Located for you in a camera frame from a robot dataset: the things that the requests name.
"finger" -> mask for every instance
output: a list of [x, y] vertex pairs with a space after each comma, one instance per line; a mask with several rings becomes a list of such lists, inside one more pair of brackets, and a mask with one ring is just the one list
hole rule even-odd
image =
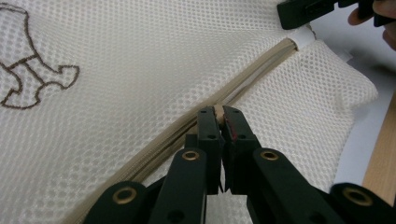
[[382, 37], [384, 38], [385, 42], [388, 43], [388, 45], [396, 50], [396, 39], [393, 39], [392, 37], [390, 37], [390, 35], [388, 34], [388, 32], [385, 30], [384, 34], [382, 34]]
[[396, 0], [375, 0], [373, 10], [378, 15], [396, 19]]
[[349, 17], [347, 18], [347, 22], [350, 25], [359, 25], [359, 24], [362, 24], [365, 21], [368, 21], [368, 20], [370, 20], [372, 18], [372, 17], [367, 17], [367, 18], [365, 18], [363, 20], [359, 19], [358, 13], [359, 13], [359, 9], [358, 8], [356, 8], [355, 10], [353, 10], [350, 13]]
[[384, 27], [385, 30], [387, 30], [388, 35], [392, 37], [392, 39], [396, 40], [396, 21], [388, 23]]

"zipper tape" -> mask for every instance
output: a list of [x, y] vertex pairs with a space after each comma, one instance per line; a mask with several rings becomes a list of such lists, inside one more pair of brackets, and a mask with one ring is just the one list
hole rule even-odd
[[66, 217], [63, 223], [82, 223], [91, 207], [110, 186], [123, 180], [142, 182], [184, 145], [185, 133], [196, 125], [196, 113], [208, 105], [232, 105], [260, 78], [296, 52], [296, 44], [286, 38], [266, 51], [258, 60], [224, 87], [177, 119], [122, 168], [98, 187], [83, 203]]

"brown embroidery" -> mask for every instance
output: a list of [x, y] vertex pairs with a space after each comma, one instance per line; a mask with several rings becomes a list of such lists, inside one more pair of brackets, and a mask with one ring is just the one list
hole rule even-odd
[[[0, 89], [1, 106], [22, 110], [32, 108], [41, 102], [39, 93], [45, 87], [56, 85], [61, 90], [66, 90], [75, 84], [79, 74], [78, 66], [59, 65], [58, 69], [53, 69], [43, 62], [29, 34], [29, 14], [27, 11], [7, 3], [0, 3], [0, 19], [1, 27], [5, 26], [6, 28], [16, 30], [15, 33], [23, 35], [16, 37], [7, 35], [5, 39], [1, 39], [2, 43], [0, 44], [4, 45], [2, 50], [6, 48], [6, 45], [12, 43], [12, 41], [16, 41], [16, 39], [21, 41], [21, 43], [18, 43], [20, 49], [12, 48], [15, 47], [15, 44], [11, 44], [12, 46], [10, 48], [10, 50], [15, 50], [19, 54], [15, 56], [17, 59], [10, 59], [7, 57], [6, 52], [0, 54], [0, 80], [12, 79], [10, 85], [0, 83], [0, 88], [4, 88], [4, 86], [9, 88], [9, 91], [7, 89]], [[32, 86], [35, 87], [34, 90], [28, 91], [27, 89], [32, 88]], [[31, 100], [22, 104], [21, 99], [18, 99], [18, 97]]]

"mesh fabric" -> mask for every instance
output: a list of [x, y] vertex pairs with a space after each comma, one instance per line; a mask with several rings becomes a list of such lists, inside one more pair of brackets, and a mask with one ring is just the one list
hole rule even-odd
[[[165, 127], [289, 33], [280, 28], [277, 2], [0, 4], [0, 223], [59, 223], [70, 216]], [[321, 44], [310, 50], [237, 106], [263, 145], [286, 151], [311, 182], [325, 187], [352, 122], [350, 108], [375, 90]], [[302, 73], [291, 75], [297, 68]], [[288, 125], [269, 103], [298, 122]], [[312, 126], [300, 127], [304, 121]], [[262, 123], [282, 125], [267, 132]], [[288, 139], [280, 134], [298, 128]], [[312, 142], [301, 145], [304, 132]], [[318, 154], [312, 164], [301, 148]], [[228, 207], [239, 211], [239, 203]], [[246, 220], [246, 211], [240, 213]], [[225, 210], [218, 214], [209, 220], [231, 220]]]

